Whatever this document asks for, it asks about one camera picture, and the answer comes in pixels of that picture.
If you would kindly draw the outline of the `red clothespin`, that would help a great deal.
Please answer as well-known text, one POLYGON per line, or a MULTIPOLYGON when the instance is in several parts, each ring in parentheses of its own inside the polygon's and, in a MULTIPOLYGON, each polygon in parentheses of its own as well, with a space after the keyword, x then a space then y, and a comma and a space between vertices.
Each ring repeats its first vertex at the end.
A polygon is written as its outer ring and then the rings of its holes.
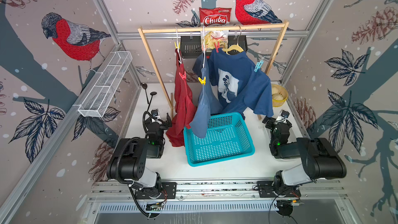
POLYGON ((218 53, 219 52, 219 48, 220 48, 220 43, 219 42, 214 43, 214 46, 215 46, 216 52, 218 53))

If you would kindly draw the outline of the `light blue clothespin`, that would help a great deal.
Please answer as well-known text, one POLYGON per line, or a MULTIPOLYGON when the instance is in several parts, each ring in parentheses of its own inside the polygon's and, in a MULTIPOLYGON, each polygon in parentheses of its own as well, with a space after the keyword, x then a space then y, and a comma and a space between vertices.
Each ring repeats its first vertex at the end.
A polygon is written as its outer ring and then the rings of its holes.
POLYGON ((256 63, 254 72, 257 72, 258 70, 261 69, 261 67, 262 67, 262 65, 263 65, 263 62, 264 62, 263 60, 260 60, 260 61, 258 61, 258 62, 256 63))

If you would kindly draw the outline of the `yellow plastic hanger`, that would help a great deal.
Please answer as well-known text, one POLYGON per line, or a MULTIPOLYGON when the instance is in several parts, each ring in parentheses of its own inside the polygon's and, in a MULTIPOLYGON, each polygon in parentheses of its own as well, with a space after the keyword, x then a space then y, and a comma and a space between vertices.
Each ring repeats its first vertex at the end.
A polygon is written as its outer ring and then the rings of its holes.
POLYGON ((226 52, 226 53, 228 53, 228 52, 230 52, 230 51, 237 51, 237 52, 243 52, 244 51, 244 49, 242 48, 242 47, 240 47, 238 44, 236 44, 236 45, 231 45, 230 47, 228 47, 228 48, 223 48, 222 49, 224 52, 226 52))

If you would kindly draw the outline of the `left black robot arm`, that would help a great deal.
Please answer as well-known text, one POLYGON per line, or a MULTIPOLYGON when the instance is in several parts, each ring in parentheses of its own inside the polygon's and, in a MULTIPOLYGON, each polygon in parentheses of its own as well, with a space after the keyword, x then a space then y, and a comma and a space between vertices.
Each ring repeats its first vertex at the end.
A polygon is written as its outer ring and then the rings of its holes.
POLYGON ((148 159, 160 159, 164 152, 164 133, 172 126, 170 115, 162 120, 157 109, 145 111, 142 120, 145 137, 121 139, 107 166, 109 179, 128 185, 139 200, 167 199, 159 173, 146 168, 148 159))

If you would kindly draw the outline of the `navy printed t-shirt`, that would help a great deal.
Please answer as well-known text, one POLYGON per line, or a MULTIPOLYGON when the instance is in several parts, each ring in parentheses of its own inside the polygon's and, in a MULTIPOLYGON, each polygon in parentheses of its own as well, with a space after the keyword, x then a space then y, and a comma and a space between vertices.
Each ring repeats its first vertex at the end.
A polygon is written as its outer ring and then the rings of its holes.
POLYGON ((197 57, 193 71, 204 82, 194 115, 197 123, 210 115, 243 115, 247 108, 256 115, 273 117, 271 81, 245 52, 228 55, 221 48, 214 49, 209 58, 197 57))

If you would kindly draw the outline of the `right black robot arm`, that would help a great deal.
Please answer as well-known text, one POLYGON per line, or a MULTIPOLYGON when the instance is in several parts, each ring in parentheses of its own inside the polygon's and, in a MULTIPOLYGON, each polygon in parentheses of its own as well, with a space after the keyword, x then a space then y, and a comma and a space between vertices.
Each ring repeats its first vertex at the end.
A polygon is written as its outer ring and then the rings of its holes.
POLYGON ((282 110, 277 118, 265 117, 262 121, 270 130, 270 152, 275 159, 300 159, 301 164, 278 171, 272 183, 277 196, 296 195, 298 186, 318 179, 344 178, 347 168, 338 153, 325 138, 297 138, 289 143, 292 123, 289 112, 282 110))

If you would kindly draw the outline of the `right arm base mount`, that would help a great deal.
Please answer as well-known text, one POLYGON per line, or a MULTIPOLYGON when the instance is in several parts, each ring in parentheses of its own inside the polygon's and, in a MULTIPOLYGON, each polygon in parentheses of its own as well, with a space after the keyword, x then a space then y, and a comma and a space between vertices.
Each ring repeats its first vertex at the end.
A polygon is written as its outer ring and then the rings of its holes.
POLYGON ((300 198, 301 193, 298 186, 274 186, 273 181, 261 180, 257 181, 254 190, 258 191, 260 198, 300 198))

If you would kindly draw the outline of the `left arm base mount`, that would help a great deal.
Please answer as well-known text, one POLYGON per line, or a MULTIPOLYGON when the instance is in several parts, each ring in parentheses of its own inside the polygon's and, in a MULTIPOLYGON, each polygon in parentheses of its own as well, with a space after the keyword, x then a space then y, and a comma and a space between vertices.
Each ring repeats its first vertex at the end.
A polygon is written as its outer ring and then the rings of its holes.
POLYGON ((153 188, 136 190, 134 196, 138 200, 164 200, 175 199, 177 191, 176 182, 165 182, 153 188))

